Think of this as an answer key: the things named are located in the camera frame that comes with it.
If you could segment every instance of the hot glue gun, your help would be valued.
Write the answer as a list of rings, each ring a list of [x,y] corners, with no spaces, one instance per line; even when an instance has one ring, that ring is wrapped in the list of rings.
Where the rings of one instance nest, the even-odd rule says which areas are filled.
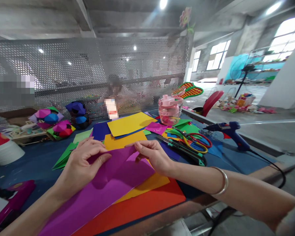
[[[209,131],[220,131],[224,134],[230,136],[238,146],[238,150],[240,151],[250,151],[249,144],[236,133],[237,129],[240,129],[240,124],[236,121],[232,121],[229,124],[227,123],[219,123],[214,125],[209,125],[204,129]]]

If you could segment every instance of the metal mesh screen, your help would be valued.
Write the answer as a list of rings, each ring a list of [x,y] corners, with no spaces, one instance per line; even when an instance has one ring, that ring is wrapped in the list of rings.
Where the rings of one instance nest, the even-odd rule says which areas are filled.
[[[35,109],[83,100],[91,117],[106,114],[107,79],[122,80],[121,114],[157,106],[183,83],[188,38],[72,38],[0,41],[0,75],[35,77]],[[24,108],[0,106],[0,112]],[[0,128],[6,122],[0,118]]]

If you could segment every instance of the yellow-handled scissors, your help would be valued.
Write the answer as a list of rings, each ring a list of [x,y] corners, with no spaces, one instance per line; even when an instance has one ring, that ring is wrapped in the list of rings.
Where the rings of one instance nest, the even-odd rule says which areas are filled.
[[[201,135],[201,134],[198,134],[198,133],[187,134],[186,132],[181,131],[181,130],[175,128],[175,127],[174,127],[174,129],[177,130],[179,133],[182,134],[182,136],[183,136],[183,138],[184,138],[184,141],[185,141],[185,144],[186,144],[190,149],[192,149],[192,150],[195,151],[195,152],[198,152],[198,153],[201,153],[201,154],[206,154],[206,153],[207,153],[207,149],[210,148],[210,147],[212,147],[212,143],[211,143],[211,141],[210,141],[207,137],[205,137],[204,135]],[[197,136],[201,136],[201,137],[205,138],[205,139],[208,141],[209,145],[206,145],[206,144],[200,142],[200,140],[199,140],[199,139],[196,139],[195,137],[193,137],[193,135],[197,135]],[[188,139],[189,139],[189,138],[191,138],[192,140],[194,140],[198,146],[200,146],[201,148],[203,148],[204,151],[199,151],[199,150],[196,150],[196,149],[192,148],[192,147],[190,146],[190,144],[188,143]]]

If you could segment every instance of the hand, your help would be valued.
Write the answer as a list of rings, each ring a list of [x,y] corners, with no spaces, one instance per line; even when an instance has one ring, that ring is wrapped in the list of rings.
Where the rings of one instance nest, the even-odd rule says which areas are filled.
[[[77,148],[72,151],[66,167],[52,187],[56,197],[61,201],[66,201],[92,181],[98,169],[111,155],[103,154],[91,165],[87,159],[104,152],[107,152],[104,144],[94,140],[93,137],[79,142]]]
[[[168,157],[158,141],[143,140],[126,145],[126,147],[131,147],[133,145],[140,153],[136,161],[146,158],[150,161],[157,173],[160,175],[169,176],[175,162]]]

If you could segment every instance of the pink water bottle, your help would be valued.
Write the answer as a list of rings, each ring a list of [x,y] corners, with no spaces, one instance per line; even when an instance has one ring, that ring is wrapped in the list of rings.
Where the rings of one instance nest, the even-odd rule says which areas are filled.
[[[168,95],[163,95],[163,98],[158,100],[158,112],[164,125],[172,126],[178,123],[182,103],[181,97]]]

